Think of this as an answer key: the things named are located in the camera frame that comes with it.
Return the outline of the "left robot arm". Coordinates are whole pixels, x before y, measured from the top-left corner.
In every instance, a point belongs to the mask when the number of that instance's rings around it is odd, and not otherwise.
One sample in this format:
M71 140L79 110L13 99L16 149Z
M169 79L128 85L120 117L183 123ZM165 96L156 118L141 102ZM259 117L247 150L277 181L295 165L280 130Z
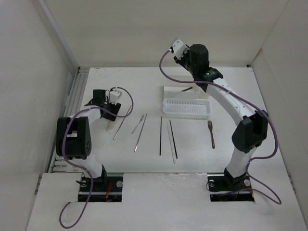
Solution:
M93 90L92 99L80 112L57 120L56 153L70 162L65 171L82 172L86 178L92 175L91 185L97 191L107 187L108 179L92 150L90 127L95 121L106 122L108 126L115 121L121 95L118 90Z

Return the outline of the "white deep perforated basket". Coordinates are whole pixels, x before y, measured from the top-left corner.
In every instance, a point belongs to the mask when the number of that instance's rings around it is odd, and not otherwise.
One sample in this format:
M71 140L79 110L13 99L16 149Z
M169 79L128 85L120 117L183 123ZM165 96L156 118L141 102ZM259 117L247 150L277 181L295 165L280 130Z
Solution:
M189 87L179 87L179 86L164 86L163 98L176 98L176 99L198 99L199 88L193 87L193 89L181 92L182 90Z

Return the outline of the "black plastic spoon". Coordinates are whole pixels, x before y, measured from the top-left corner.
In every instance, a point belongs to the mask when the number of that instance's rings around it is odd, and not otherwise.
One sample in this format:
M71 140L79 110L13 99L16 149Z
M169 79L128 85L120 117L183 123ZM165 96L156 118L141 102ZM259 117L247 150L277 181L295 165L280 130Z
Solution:
M182 90L181 92L186 92L186 91L189 91L191 89L193 89L193 87L186 88L186 89Z

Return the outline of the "white cylindrical cup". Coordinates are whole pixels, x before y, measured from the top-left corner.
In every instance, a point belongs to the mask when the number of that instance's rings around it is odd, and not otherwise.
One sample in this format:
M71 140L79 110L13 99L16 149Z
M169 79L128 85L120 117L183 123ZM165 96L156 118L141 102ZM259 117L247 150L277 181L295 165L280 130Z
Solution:
M199 88L199 90L200 90L200 92L199 92L198 98L199 99L206 99L206 100L208 100L209 99L209 95L206 92L204 92L202 88Z

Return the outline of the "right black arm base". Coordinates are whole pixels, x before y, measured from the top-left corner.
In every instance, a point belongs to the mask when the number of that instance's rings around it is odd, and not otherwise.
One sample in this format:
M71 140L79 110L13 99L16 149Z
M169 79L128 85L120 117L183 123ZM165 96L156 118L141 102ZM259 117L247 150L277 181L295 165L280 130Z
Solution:
M251 181L247 175L231 182L224 173L208 174L206 188L211 202L254 202Z

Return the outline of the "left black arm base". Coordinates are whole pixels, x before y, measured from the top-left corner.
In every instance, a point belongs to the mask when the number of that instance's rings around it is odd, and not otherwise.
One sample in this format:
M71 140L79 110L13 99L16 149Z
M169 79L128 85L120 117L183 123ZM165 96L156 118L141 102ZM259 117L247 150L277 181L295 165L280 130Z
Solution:
M80 185L78 202L86 202L90 192L90 178L82 177L76 183ZM123 175L107 175L94 178L89 202L122 202Z

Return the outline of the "aluminium rail frame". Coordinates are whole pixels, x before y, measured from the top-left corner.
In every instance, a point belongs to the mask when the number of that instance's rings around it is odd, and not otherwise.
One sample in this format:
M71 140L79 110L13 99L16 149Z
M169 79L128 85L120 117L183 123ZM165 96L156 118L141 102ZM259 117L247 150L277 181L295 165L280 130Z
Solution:
M64 96L60 116L70 116L80 110L90 68L80 66L77 68L68 93Z

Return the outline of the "small silver metal fork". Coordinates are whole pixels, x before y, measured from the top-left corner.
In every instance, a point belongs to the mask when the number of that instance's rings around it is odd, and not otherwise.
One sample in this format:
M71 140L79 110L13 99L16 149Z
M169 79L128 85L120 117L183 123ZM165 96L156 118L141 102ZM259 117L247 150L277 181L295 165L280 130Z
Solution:
M131 134L133 134L133 133L135 132L135 130L137 129L138 125L143 121L144 117L145 117L145 114L143 114L143 115L141 116L139 122L137 123L137 125L135 126L135 128L133 129L133 131L132 131Z

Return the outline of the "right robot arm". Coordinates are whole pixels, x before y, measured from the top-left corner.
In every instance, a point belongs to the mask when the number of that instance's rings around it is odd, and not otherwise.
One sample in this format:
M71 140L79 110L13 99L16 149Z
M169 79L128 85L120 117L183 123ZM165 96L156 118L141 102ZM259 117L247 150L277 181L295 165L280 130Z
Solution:
M187 46L177 40L171 45L171 52L175 62L192 75L191 82L213 97L235 122L236 129L231 137L234 151L223 177L224 186L233 190L240 185L240 177L246 173L246 166L255 149L267 137L268 114L238 96L223 75L210 66L205 45Z

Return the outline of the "black chopstick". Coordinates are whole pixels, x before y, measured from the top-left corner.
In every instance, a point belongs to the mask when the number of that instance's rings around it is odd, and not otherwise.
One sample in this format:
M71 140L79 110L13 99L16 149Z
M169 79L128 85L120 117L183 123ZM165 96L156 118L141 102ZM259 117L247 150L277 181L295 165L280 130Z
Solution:
M173 148L174 148L174 155L175 155L175 158L178 159L178 154L177 154L175 137L174 137L174 132L173 132L173 127L172 127L171 119L169 120L169 126L170 126L170 130L171 130L171 137L172 137L172 143L173 143Z
M160 116L160 143L159 143L159 156L162 155L162 117Z

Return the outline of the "white shallow perforated tray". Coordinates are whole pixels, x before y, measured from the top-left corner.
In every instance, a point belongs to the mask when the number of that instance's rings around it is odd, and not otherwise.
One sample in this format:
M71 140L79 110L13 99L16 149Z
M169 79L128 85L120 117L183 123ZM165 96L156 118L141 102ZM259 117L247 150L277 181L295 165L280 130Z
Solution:
M169 117L206 119L211 115L211 104L204 99L165 98L162 110Z

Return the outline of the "white translucent chopstick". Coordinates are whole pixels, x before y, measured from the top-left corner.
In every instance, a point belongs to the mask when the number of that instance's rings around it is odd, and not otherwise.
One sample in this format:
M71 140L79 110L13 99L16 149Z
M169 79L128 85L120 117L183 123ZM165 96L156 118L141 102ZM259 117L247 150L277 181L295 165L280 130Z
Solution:
M171 155L172 155L173 163L175 164L176 161L175 161L175 156L174 156L174 147L173 147L173 141L171 137L171 129L170 129L169 123L167 123L167 130L168 130L168 137L169 137L169 142L170 142Z

